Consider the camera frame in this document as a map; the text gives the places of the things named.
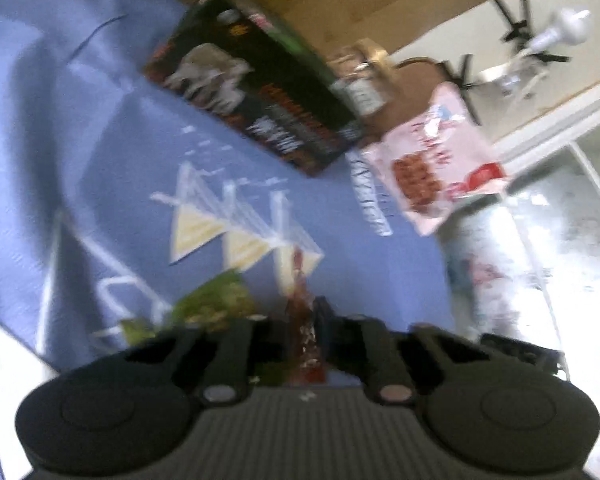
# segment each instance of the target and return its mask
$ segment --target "picture of brown snack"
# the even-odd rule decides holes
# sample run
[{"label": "picture of brown snack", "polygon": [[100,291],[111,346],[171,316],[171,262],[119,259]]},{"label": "picture of brown snack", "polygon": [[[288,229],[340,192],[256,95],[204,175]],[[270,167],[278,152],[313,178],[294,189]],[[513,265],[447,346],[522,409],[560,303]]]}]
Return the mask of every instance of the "picture of brown snack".
[{"label": "picture of brown snack", "polygon": [[426,210],[442,190],[442,183],[431,172],[422,152],[394,160],[392,170],[398,187],[414,211]]}]

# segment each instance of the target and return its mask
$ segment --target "ribbed gray panel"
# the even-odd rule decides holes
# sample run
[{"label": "ribbed gray panel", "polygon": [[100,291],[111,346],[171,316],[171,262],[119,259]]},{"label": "ribbed gray panel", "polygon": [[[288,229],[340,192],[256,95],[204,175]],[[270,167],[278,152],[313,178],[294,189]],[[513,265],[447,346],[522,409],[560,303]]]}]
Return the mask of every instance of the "ribbed gray panel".
[{"label": "ribbed gray panel", "polygon": [[[115,480],[528,480],[484,472],[440,449],[410,410],[359,388],[258,388],[239,406],[208,410],[183,444]],[[587,480],[581,471],[534,477]],[[30,480],[74,480],[37,472]]]}]

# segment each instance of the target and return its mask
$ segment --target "black box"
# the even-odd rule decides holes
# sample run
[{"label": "black box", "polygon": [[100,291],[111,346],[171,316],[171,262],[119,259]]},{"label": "black box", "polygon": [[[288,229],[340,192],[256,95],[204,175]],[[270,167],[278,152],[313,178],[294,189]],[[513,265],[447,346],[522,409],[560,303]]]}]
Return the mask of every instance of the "black box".
[{"label": "black box", "polygon": [[309,175],[363,135],[333,72],[254,0],[198,0],[144,72]]}]

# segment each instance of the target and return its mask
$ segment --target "pink package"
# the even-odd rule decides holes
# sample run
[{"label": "pink package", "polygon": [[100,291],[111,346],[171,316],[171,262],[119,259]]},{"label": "pink package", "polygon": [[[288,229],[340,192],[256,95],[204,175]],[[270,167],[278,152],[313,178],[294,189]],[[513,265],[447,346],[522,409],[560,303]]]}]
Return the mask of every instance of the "pink package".
[{"label": "pink package", "polygon": [[429,110],[388,131],[363,155],[422,236],[448,218],[459,198],[498,193],[507,185],[452,83],[438,85]]}]

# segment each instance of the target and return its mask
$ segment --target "blue fabric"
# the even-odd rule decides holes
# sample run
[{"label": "blue fabric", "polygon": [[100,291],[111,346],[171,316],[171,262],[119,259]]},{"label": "blue fabric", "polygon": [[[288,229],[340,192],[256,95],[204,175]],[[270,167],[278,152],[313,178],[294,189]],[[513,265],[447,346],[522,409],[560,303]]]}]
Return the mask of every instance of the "blue fabric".
[{"label": "blue fabric", "polygon": [[[169,265],[173,207],[150,199],[174,195],[188,160],[218,196],[223,182],[242,183],[240,196],[267,222],[270,193],[285,190],[325,254],[309,288],[337,313],[394,330],[451,327],[435,239],[419,237],[391,203],[393,235],[377,235],[345,157],[307,178],[143,78],[184,10],[174,0],[0,0],[0,322],[66,370],[101,355],[100,343],[120,344],[91,336],[120,320],[98,292],[104,278],[131,276],[115,296],[149,318],[155,298],[143,286],[173,304],[220,272],[220,238]],[[245,277],[261,304],[282,303],[271,254]]]}]

